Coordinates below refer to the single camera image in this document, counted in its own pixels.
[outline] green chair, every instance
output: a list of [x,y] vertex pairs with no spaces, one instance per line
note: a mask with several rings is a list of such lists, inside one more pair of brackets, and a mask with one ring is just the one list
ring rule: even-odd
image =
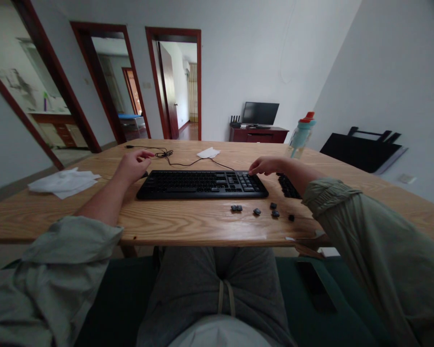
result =
[[[297,261],[312,262],[337,313],[314,309]],[[289,329],[299,346],[395,345],[340,257],[277,258],[276,262]],[[75,346],[134,346],[156,275],[152,257],[111,260]]]

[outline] white napkin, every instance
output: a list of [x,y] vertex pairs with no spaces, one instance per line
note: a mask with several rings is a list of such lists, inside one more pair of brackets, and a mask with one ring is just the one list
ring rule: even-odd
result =
[[77,171],[77,169],[64,170],[41,178],[29,184],[29,190],[39,193],[53,193],[60,199],[65,199],[90,188],[97,183],[96,179],[101,177],[91,171]]
[[215,158],[219,153],[220,151],[214,149],[214,147],[210,147],[202,152],[199,152],[197,156],[200,158]]

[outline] doorway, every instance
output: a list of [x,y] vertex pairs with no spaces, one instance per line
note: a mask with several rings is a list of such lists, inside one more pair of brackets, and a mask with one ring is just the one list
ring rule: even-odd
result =
[[27,0],[0,1],[0,93],[58,169],[101,152]]
[[129,91],[130,102],[132,103],[132,109],[135,114],[141,115],[141,103],[140,97],[138,96],[138,90],[136,89],[134,72],[131,67],[123,67],[122,72],[125,78],[125,84]]
[[201,31],[146,27],[164,139],[201,140]]
[[71,22],[118,144],[151,138],[125,25]]

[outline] black cable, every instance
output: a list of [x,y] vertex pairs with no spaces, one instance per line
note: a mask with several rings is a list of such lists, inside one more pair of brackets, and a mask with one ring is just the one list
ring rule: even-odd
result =
[[226,167],[227,169],[230,169],[230,170],[232,170],[232,171],[235,171],[235,169],[232,169],[232,168],[229,167],[229,166],[226,166],[226,165],[220,164],[220,163],[216,162],[216,161],[215,161],[214,159],[212,159],[212,158],[200,158],[200,159],[198,159],[198,160],[192,162],[191,164],[171,163],[170,160],[169,160],[169,157],[173,154],[174,151],[173,151],[173,150],[167,150],[167,148],[164,148],[164,147],[148,147],[148,146],[132,146],[132,145],[126,145],[126,146],[125,146],[125,148],[133,148],[133,147],[142,147],[142,148],[144,148],[144,149],[159,149],[159,150],[163,150],[163,151],[160,152],[160,153],[156,153],[155,156],[158,157],[158,158],[166,158],[167,161],[169,162],[169,165],[170,165],[170,166],[172,166],[172,165],[191,166],[191,165],[193,165],[193,164],[199,162],[200,160],[203,160],[203,159],[210,159],[210,160],[212,160],[212,161],[213,161],[215,164],[217,164],[217,165],[220,165],[220,166]]

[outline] wooden cabinet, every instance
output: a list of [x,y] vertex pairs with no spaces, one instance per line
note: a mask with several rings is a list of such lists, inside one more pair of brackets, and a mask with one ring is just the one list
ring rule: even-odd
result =
[[230,127],[230,142],[284,143],[288,130],[278,127],[249,129]]
[[53,126],[53,124],[39,124],[40,128],[42,129],[43,133],[47,135],[47,138],[50,140],[50,144],[55,147],[64,147],[64,141],[59,137],[58,133],[56,132],[56,128]]
[[71,115],[32,113],[54,147],[88,147]]
[[76,143],[77,147],[88,147],[77,125],[66,124],[66,127],[69,130],[72,139]]

